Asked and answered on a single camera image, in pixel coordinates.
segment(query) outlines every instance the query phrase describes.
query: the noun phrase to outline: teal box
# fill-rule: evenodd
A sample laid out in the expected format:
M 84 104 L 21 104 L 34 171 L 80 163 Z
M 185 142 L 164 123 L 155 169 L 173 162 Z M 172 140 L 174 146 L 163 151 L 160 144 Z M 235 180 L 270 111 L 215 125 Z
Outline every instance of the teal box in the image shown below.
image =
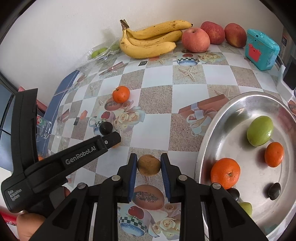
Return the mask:
M 245 55 L 261 71 L 271 69 L 279 54 L 279 45 L 265 33 L 248 29 Z

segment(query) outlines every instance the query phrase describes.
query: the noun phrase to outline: tangerine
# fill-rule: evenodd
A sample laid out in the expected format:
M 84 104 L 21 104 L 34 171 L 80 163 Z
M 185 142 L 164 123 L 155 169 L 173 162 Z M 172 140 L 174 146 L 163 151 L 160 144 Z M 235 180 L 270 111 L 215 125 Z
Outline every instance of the tangerine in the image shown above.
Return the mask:
M 113 100 L 116 103 L 126 102 L 129 99 L 129 96 L 130 96 L 130 91 L 125 86 L 117 87 L 112 93 Z
M 239 175 L 238 163 L 231 158 L 222 158 L 211 169 L 211 182 L 219 183 L 226 190 L 237 183 Z
M 278 142 L 270 143 L 264 153 L 264 159 L 270 167 L 277 167 L 281 164 L 284 157 L 284 148 Z

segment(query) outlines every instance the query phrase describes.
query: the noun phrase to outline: metal plate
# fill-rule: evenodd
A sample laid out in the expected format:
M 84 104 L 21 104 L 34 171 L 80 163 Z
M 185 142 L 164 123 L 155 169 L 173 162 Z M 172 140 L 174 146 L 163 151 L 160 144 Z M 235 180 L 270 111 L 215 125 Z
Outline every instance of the metal plate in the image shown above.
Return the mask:
M 247 129 L 258 116 L 269 116 L 274 124 L 271 139 L 253 147 L 247 140 Z M 276 168 L 264 161 L 265 148 L 277 141 L 284 147 L 283 162 Z M 269 237 L 291 211 L 296 200 L 296 121 L 290 110 L 273 96 L 262 92 L 247 92 L 226 103 L 213 118 L 202 141 L 195 180 L 211 184 L 213 164 L 229 157 L 237 161 L 241 174 L 234 187 L 240 192 L 239 202 L 253 207 L 252 219 Z M 280 196 L 271 201 L 266 195 L 270 183 L 281 184 Z M 208 228 L 204 216 L 205 235 Z

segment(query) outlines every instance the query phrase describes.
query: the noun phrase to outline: brown kiwi fruit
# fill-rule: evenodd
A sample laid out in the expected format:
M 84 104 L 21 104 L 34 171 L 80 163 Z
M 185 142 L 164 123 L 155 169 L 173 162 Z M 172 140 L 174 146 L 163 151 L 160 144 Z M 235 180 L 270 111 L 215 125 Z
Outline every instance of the brown kiwi fruit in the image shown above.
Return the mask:
M 137 163 L 139 172 L 147 177 L 156 175 L 159 172 L 160 167 L 160 161 L 149 154 L 141 156 Z

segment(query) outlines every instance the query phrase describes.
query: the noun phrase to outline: metal screw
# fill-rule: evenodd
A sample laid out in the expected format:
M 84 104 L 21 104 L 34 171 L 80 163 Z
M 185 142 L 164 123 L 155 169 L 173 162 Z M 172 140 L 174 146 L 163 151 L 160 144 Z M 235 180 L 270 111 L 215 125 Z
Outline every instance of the metal screw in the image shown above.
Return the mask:
M 185 176 L 185 175 L 180 175 L 178 178 L 179 178 L 180 181 L 186 181 L 187 180 L 187 176 Z
M 113 181 L 119 181 L 120 180 L 120 176 L 119 175 L 114 175 L 114 176 L 112 176 L 112 180 Z
M 78 187 L 78 189 L 83 189 L 86 187 L 86 184 L 85 183 L 78 183 L 77 187 Z
M 213 183 L 213 188 L 214 189 L 220 189 L 221 188 L 221 185 L 219 183 Z

